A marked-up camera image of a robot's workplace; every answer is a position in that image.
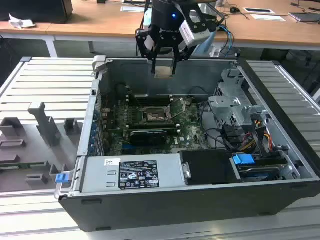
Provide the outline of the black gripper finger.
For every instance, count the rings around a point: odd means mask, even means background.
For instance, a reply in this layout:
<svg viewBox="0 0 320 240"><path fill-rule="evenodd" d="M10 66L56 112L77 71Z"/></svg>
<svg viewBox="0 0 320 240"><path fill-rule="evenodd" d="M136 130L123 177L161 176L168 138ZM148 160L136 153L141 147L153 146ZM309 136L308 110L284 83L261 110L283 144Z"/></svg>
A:
<svg viewBox="0 0 320 240"><path fill-rule="evenodd" d="M152 62L151 73L153 75L156 71L157 56L160 54L161 50L159 36L156 29L137 29L135 31L135 39L140 54L143 58ZM150 40L152 40L151 49L146 46L146 42Z"/></svg>
<svg viewBox="0 0 320 240"><path fill-rule="evenodd" d="M186 46L182 51L179 50L179 44L176 40L171 43L173 49L173 60L172 60L172 75L176 74L176 68L178 62L187 61L195 50L194 46Z"/></svg>

